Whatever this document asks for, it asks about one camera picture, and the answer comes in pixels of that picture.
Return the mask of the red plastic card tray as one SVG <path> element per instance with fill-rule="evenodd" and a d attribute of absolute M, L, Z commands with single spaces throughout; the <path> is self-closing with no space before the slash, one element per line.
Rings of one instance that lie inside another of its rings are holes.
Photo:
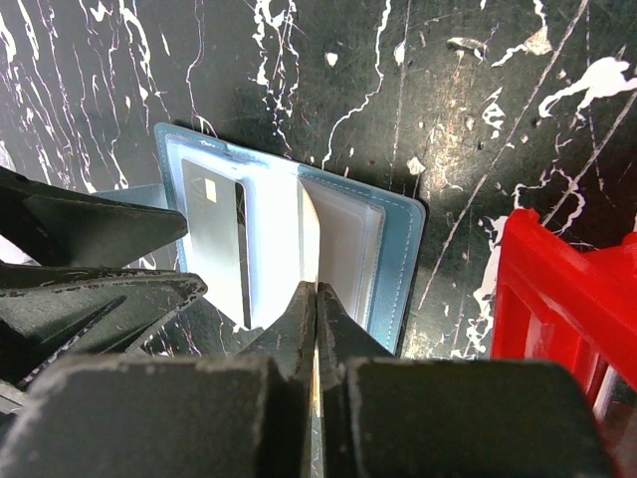
<path fill-rule="evenodd" d="M 619 383 L 636 387 L 636 234 L 580 252 L 534 210 L 515 210 L 501 243 L 491 355 L 556 362 L 599 419 L 628 418 L 611 448 L 621 473 L 634 475 L 636 411 L 611 394 Z"/>

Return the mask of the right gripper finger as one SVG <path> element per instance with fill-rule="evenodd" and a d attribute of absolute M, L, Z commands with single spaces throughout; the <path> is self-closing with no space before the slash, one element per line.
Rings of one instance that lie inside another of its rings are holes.
<path fill-rule="evenodd" d="M 329 477 L 613 477 L 571 375 L 545 361 L 397 358 L 317 293 Z"/>
<path fill-rule="evenodd" d="M 316 287 L 229 357 L 74 356 L 1 446 L 5 477 L 306 477 Z"/>

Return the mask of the black VIP card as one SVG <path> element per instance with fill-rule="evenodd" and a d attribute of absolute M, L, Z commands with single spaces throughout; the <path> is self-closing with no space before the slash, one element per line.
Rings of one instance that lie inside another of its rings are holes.
<path fill-rule="evenodd" d="M 236 324 L 251 326 L 244 185 L 182 161 L 190 234 L 189 270 L 207 285 L 205 298 Z"/>

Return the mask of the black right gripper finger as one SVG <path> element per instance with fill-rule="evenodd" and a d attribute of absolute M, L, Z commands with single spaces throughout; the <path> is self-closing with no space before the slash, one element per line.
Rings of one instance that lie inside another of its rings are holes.
<path fill-rule="evenodd" d="M 161 184 L 84 194 L 1 169 L 1 260 L 122 268 L 187 233 Z"/>
<path fill-rule="evenodd" d="M 1 266 L 1 378 L 26 388 L 66 355 L 122 354 L 206 292 L 192 273 Z"/>

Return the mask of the blue leather card holder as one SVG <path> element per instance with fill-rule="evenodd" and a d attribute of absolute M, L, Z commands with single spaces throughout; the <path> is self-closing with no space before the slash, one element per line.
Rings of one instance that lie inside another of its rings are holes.
<path fill-rule="evenodd" d="M 333 287 L 348 315 L 379 344 L 397 350 L 427 219 L 419 201 L 173 124 L 157 124 L 154 136 L 158 184 L 168 208 L 186 219 L 184 159 L 244 185 L 251 326 L 234 322 L 238 327 L 271 325 L 303 281 L 303 186 L 319 221 L 318 282 Z M 180 268 L 192 272 L 189 225 L 177 251 Z"/>

